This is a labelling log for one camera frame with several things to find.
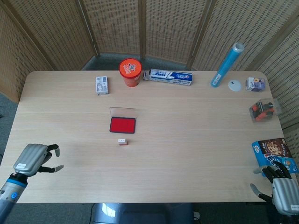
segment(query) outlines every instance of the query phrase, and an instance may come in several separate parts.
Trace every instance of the woven screen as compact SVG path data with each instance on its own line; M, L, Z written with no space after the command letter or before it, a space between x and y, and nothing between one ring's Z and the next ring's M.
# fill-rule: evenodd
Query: woven screen
M138 0L83 0L100 52L139 54Z
M74 0L6 0L58 70L80 70L93 49Z
M18 102L27 75L50 67L1 7L0 43L0 92Z
M293 158L299 167L299 127L290 131L284 131L285 141L290 149ZM297 181L299 181L299 174L296 174Z
M206 0L146 0L146 55L186 63Z
M269 81L273 97L282 107L280 123L299 122L299 26L257 69Z
M245 51L234 70L244 70L299 6L298 0L219 0L193 63L197 70L218 70L235 42Z

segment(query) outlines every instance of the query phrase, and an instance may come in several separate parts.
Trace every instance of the blue cylinder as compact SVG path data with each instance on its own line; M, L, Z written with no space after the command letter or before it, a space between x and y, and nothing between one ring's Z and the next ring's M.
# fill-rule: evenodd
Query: blue cylinder
M240 56L240 54L244 51L244 44L242 43L235 43L230 50L228 56L220 66L218 72L214 76L214 78L211 81L211 86L218 87L224 78L224 76L227 74L227 72L230 70L230 68L233 66L234 62L237 60L237 58Z

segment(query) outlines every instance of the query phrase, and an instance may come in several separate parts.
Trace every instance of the red ink pad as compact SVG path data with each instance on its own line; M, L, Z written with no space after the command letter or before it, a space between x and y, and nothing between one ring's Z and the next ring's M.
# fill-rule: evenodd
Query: red ink pad
M110 123L110 132L134 134L135 124L136 124L135 118L112 117Z

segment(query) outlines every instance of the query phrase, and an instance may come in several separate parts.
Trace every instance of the gray carpet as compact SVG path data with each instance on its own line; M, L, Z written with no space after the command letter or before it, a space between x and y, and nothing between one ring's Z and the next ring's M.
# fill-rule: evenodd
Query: gray carpet
M118 70L120 61L126 57L128 56L102 54L101 57L92 58L84 70ZM144 70L152 68L185 70L182 64L153 58L142 60L142 66ZM0 114L3 116L0 118L0 154L4 153L16 108L17 104L0 95ZM5 224L87 224L92 205L89 203L17 204ZM194 209L200 213L202 224L278 223L275 208L266 203L195 203Z

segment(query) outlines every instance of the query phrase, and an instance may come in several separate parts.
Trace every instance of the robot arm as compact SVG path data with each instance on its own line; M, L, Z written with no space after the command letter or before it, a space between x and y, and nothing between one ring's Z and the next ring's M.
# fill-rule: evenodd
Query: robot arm
M261 199L273 203L282 215L280 223L299 224L299 186L292 179L286 167L277 161L275 166L264 166L256 169L254 173L263 172L272 185L272 197L260 192L254 184L250 184L253 192Z
M61 170L64 165L55 168L43 167L52 153L59 157L59 146L54 144L45 146L41 144L28 144L20 157L14 164L15 173L12 173L0 190L0 223L3 223L9 215L11 209L19 200L24 189L27 187L27 178L37 172L55 173Z

